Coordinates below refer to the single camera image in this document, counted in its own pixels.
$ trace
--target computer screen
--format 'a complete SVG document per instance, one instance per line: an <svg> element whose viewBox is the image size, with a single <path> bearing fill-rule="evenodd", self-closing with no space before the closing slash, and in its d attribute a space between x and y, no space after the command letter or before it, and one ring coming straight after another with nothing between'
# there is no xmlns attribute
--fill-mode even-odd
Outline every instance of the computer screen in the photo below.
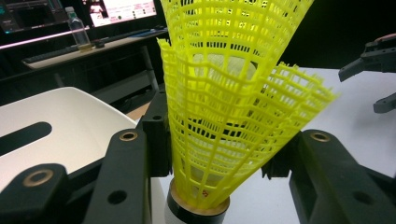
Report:
<svg viewBox="0 0 396 224"><path fill-rule="evenodd" d="M64 22L59 0L0 0L0 27L6 35Z"/></svg>
<svg viewBox="0 0 396 224"><path fill-rule="evenodd" d="M92 27L156 16L154 0L81 0Z"/></svg>

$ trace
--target shuttlecock cork base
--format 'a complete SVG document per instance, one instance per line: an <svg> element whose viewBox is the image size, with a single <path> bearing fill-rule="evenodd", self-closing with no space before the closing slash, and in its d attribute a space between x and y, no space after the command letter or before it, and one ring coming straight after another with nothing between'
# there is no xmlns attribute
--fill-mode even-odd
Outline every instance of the shuttlecock cork base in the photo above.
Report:
<svg viewBox="0 0 396 224"><path fill-rule="evenodd" d="M230 198L211 209L197 209L185 203L177 194L172 180L165 206L166 224L220 224L230 206Z"/></svg>

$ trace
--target yellow mesh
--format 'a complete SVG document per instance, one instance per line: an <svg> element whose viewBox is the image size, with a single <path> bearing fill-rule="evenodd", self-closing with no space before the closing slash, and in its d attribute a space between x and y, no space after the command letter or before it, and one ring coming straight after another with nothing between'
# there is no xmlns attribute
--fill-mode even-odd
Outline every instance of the yellow mesh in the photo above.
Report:
<svg viewBox="0 0 396 224"><path fill-rule="evenodd" d="M334 95L276 66L313 0L162 0L163 57L175 183L192 206L216 207Z"/></svg>

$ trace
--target circular hole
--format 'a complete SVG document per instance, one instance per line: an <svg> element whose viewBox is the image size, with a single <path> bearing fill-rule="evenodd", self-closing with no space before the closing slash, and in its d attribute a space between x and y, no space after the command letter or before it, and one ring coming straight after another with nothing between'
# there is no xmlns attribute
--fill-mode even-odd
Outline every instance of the circular hole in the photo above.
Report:
<svg viewBox="0 0 396 224"><path fill-rule="evenodd" d="M121 141L132 141L137 138L137 133L123 133L120 136Z"/></svg>
<svg viewBox="0 0 396 224"><path fill-rule="evenodd" d="M155 119L155 120L159 120L159 119L162 119L163 117L162 116L159 116L159 115L157 115L157 116L154 116L154 117L152 117L153 119Z"/></svg>
<svg viewBox="0 0 396 224"><path fill-rule="evenodd" d="M42 185L49 181L53 176L53 171L44 169L32 172L23 180L23 185L25 187L35 187Z"/></svg>
<svg viewBox="0 0 396 224"><path fill-rule="evenodd" d="M319 142L329 142L330 137L324 133L311 133L311 137Z"/></svg>
<svg viewBox="0 0 396 224"><path fill-rule="evenodd" d="M108 195L107 200L111 204L119 204L125 201L126 199L126 192L123 190L116 190Z"/></svg>
<svg viewBox="0 0 396 224"><path fill-rule="evenodd" d="M372 197L370 197L370 195L368 195L364 192L361 192L361 191L353 192L353 197L360 203L365 203L368 205L374 203L374 200Z"/></svg>

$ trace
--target water bottle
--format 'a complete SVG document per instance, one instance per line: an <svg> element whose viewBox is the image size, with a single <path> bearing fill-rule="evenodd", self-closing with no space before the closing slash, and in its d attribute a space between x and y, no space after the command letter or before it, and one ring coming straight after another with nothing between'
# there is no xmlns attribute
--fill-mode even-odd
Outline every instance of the water bottle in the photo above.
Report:
<svg viewBox="0 0 396 224"><path fill-rule="evenodd" d="M73 34L79 51L85 52L91 50L91 42L87 36L87 33L85 32L85 27L82 23L82 20L77 17L77 14L72 7L67 7L65 10L67 12L67 16L69 17L68 23L70 30Z"/></svg>

